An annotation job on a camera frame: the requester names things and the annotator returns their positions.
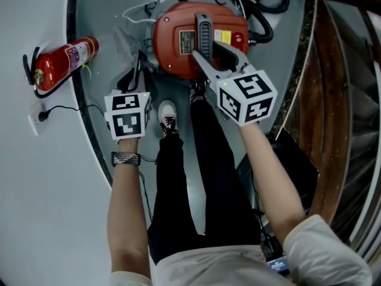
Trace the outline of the black storage case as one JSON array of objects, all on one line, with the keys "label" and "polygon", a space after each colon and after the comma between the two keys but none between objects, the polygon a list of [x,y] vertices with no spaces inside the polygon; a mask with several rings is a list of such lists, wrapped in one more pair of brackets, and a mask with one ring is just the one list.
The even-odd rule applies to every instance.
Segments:
[{"label": "black storage case", "polygon": [[[293,182],[305,212],[309,212],[316,190],[318,170],[286,130],[281,129],[278,136],[268,133],[266,137]],[[243,157],[236,171],[251,202],[253,212],[256,215],[263,215],[248,156]]]}]

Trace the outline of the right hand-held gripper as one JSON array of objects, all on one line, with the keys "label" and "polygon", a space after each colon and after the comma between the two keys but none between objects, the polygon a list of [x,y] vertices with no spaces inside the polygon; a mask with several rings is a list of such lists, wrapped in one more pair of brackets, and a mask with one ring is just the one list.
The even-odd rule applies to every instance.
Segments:
[{"label": "right hand-held gripper", "polygon": [[277,91],[263,70],[256,70],[246,54],[220,41],[213,49],[194,49],[192,55],[215,92],[217,107],[238,126],[271,115]]}]

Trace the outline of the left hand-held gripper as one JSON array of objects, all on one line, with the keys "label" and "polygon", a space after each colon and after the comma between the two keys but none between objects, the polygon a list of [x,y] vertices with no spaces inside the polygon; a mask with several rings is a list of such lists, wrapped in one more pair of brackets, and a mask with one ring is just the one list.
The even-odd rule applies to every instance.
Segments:
[{"label": "left hand-held gripper", "polygon": [[122,94],[104,97],[105,119],[113,140],[145,136],[151,112],[151,94],[146,92],[148,79],[148,69],[133,68],[117,82]]}]

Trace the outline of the person's left forearm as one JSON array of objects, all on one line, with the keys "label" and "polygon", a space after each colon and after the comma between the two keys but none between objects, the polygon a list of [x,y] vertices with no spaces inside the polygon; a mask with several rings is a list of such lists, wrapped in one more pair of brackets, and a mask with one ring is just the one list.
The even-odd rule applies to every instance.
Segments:
[{"label": "person's left forearm", "polygon": [[107,238],[112,272],[151,276],[139,168],[135,165],[120,163],[114,167]]}]

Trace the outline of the person's right white sneaker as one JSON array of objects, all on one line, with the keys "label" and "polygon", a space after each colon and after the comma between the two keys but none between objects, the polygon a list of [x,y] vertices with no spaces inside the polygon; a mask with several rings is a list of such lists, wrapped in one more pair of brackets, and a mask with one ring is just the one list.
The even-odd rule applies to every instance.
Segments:
[{"label": "person's right white sneaker", "polygon": [[190,88],[190,103],[206,100],[205,82],[196,82]]}]

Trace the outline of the person's right forearm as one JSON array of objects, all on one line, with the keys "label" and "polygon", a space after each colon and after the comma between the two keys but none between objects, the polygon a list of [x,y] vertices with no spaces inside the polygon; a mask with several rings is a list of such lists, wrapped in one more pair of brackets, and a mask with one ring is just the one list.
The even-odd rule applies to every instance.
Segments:
[{"label": "person's right forearm", "polygon": [[306,219],[299,194],[256,123],[239,128],[254,174],[264,213],[283,244],[289,233]]}]

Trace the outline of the person's white sneaker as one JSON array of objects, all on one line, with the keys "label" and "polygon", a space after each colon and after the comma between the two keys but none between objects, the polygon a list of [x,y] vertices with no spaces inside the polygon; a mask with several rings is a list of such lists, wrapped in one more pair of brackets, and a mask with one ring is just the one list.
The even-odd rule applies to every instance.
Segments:
[{"label": "person's white sneaker", "polygon": [[158,120],[164,137],[172,133],[179,133],[177,127],[177,110],[172,101],[164,100],[161,102],[158,108]]},{"label": "person's white sneaker", "polygon": [[205,82],[196,82],[190,88],[190,103],[206,100]]}]

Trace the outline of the white wall socket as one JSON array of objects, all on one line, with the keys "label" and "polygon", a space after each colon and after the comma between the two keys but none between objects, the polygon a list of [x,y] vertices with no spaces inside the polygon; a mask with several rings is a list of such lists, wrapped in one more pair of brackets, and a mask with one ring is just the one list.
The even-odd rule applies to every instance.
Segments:
[{"label": "white wall socket", "polygon": [[39,114],[45,111],[45,106],[39,102],[30,110],[27,116],[31,129],[36,136],[41,135],[47,127],[48,122],[46,120],[39,120]]}]

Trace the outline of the red fire extinguisher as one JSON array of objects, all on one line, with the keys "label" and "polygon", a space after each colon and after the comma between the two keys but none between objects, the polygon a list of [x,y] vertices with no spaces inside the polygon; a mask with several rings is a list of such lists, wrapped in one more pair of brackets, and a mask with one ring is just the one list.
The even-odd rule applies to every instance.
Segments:
[{"label": "red fire extinguisher", "polygon": [[86,67],[98,51],[98,40],[88,36],[45,53],[37,46],[30,61],[24,54],[24,72],[36,98],[44,99],[52,95],[75,72]]}]

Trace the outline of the person's white shirt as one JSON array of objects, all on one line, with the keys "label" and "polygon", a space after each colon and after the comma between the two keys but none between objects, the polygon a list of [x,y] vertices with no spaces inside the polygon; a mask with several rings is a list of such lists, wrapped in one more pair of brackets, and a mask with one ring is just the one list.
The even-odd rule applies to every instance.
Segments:
[{"label": "person's white shirt", "polygon": [[290,279],[271,270],[257,245],[200,248],[173,254],[155,267],[154,279],[114,272],[110,286],[372,286],[368,264],[313,215],[285,239]]}]

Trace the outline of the person's left white sneaker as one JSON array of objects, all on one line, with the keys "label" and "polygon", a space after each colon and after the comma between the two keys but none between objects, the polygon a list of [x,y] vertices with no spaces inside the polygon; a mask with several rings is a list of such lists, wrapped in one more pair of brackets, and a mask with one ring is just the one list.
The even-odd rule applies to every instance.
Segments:
[{"label": "person's left white sneaker", "polygon": [[158,108],[158,120],[164,137],[172,133],[179,133],[177,127],[177,110],[172,101],[164,100],[161,102]]}]

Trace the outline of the brown wooden staircase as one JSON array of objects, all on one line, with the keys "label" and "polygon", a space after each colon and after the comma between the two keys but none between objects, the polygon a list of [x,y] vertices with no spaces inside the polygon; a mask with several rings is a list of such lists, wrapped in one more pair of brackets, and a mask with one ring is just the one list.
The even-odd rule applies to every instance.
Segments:
[{"label": "brown wooden staircase", "polygon": [[381,258],[381,0],[305,0],[273,133],[318,170],[309,214],[370,264]]}]

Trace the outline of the person's black trousers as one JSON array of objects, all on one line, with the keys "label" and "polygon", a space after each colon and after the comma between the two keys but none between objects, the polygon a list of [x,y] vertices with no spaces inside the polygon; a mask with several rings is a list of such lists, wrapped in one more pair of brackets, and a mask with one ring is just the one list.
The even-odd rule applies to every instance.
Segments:
[{"label": "person's black trousers", "polygon": [[183,141],[178,133],[169,133],[160,141],[157,195],[148,229],[154,263],[183,251],[260,243],[260,224],[212,106],[197,100],[190,105],[190,117],[206,194],[205,235],[197,233],[191,216]]}]

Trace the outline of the small screen device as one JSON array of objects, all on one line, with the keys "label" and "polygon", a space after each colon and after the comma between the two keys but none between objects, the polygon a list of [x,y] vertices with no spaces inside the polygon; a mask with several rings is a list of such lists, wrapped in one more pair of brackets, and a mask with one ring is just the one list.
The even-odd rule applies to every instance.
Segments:
[{"label": "small screen device", "polygon": [[267,266],[274,272],[281,274],[282,276],[289,275],[289,266],[286,256],[281,256],[267,262]]}]

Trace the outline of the red vacuum cleaner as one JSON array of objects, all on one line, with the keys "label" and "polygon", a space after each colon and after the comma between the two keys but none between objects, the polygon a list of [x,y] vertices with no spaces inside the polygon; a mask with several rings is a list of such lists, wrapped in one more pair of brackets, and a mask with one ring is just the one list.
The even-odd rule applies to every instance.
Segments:
[{"label": "red vacuum cleaner", "polygon": [[199,50],[213,65],[222,65],[213,52],[213,41],[248,52],[247,20],[229,0],[165,0],[150,2],[145,11],[153,21],[143,42],[152,73],[200,78],[193,50]]}]

